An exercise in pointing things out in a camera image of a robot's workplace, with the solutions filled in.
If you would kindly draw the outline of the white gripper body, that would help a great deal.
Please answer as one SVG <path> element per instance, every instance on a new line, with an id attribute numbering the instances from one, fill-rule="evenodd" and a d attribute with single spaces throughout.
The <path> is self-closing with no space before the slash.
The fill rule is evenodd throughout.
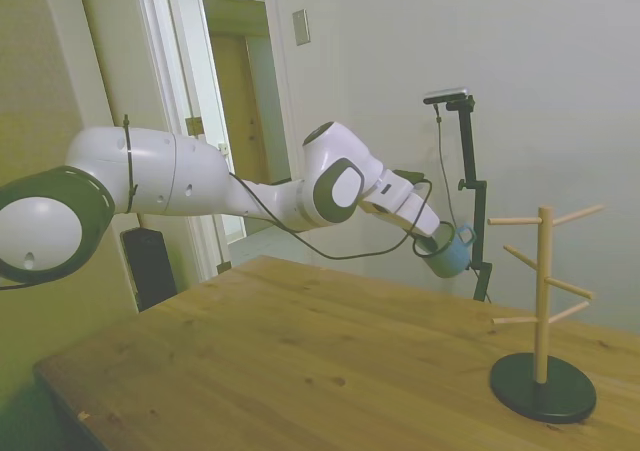
<path id="1" fill-rule="evenodd" d="M 384 222 L 420 236 L 432 236 L 440 225 L 440 218 L 413 191 L 412 185 L 381 185 L 361 200 L 361 209 Z"/>

